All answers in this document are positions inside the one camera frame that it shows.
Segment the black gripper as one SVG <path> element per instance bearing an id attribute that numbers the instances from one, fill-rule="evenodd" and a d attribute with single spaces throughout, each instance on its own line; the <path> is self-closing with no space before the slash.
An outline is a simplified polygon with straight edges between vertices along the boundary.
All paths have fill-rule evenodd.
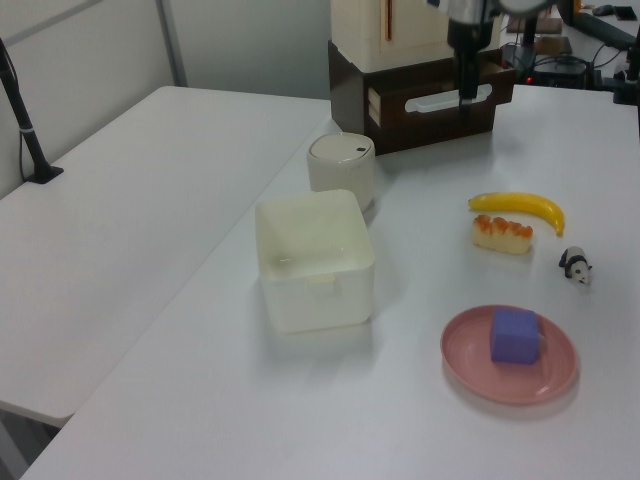
<path id="1" fill-rule="evenodd" d="M 447 42 L 456 50 L 460 109 L 468 109 L 471 106 L 477 97 L 479 84 L 477 53 L 466 50 L 486 48 L 491 42 L 492 30 L 492 20 L 474 24 L 449 20 Z"/>

